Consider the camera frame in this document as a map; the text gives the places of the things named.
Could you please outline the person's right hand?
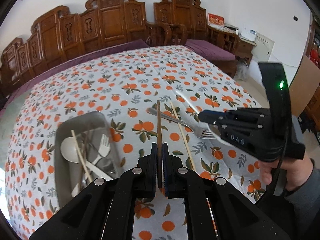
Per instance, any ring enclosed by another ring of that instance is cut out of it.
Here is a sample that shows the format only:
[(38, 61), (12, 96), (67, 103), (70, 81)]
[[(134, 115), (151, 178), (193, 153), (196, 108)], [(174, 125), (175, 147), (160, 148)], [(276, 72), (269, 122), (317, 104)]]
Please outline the person's right hand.
[[(258, 161), (260, 167), (260, 175), (262, 181), (269, 185), (272, 181), (271, 170), (278, 166), (279, 161), (276, 160), (272, 163)], [(305, 155), (303, 160), (285, 158), (281, 163), (281, 169), (286, 170), (286, 186), (287, 191), (293, 191), (302, 186), (310, 177), (313, 171), (313, 162)]]

